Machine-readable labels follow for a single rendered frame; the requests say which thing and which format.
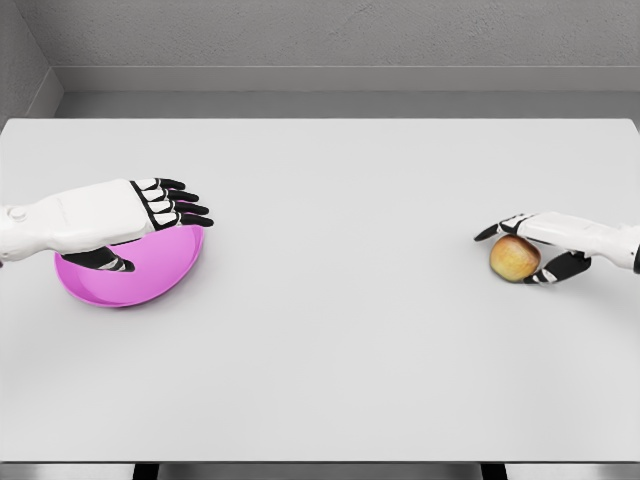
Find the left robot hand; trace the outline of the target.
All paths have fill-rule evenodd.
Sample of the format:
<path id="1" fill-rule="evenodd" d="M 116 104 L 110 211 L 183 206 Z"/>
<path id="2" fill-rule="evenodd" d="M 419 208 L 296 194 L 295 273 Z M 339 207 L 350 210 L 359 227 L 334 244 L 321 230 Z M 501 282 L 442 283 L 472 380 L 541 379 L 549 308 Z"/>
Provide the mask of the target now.
<path id="1" fill-rule="evenodd" d="M 47 248 L 67 262 L 93 270 L 133 272 L 112 250 L 172 227 L 211 227 L 209 209 L 184 183 L 166 178 L 117 179 L 56 194 Z"/>

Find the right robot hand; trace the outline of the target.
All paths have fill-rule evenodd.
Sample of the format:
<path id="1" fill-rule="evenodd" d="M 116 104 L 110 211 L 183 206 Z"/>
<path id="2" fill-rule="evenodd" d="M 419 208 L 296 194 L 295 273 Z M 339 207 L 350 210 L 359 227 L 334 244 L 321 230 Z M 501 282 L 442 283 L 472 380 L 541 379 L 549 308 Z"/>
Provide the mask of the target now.
<path id="1" fill-rule="evenodd" d="M 553 284 L 587 271 L 591 257 L 604 253 L 603 241 L 613 231 L 606 225 L 557 212 L 517 214 L 484 229 L 474 241 L 507 233 L 564 249 L 564 253 L 522 280 L 524 284 Z"/>

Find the yellow-red apple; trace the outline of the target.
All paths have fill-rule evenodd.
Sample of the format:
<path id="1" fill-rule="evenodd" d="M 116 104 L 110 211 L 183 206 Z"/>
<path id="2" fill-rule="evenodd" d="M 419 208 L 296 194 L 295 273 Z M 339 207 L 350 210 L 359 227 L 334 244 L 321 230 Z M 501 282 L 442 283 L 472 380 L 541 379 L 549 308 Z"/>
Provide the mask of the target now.
<path id="1" fill-rule="evenodd" d="M 540 265 L 541 253 L 529 241 L 505 235 L 492 247 L 490 268 L 508 282 L 520 282 L 535 273 Z"/>

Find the pink plate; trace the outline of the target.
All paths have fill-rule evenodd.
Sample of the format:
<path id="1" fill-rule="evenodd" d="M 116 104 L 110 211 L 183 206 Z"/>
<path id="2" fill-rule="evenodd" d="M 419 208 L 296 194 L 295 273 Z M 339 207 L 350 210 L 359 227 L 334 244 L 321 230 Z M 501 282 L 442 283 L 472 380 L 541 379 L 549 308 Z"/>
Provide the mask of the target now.
<path id="1" fill-rule="evenodd" d="M 177 285 L 196 263 L 205 229 L 172 227 L 111 250 L 131 261 L 133 272 L 87 269 L 54 256 L 58 278 L 75 298 L 102 307 L 126 307 L 150 301 Z"/>

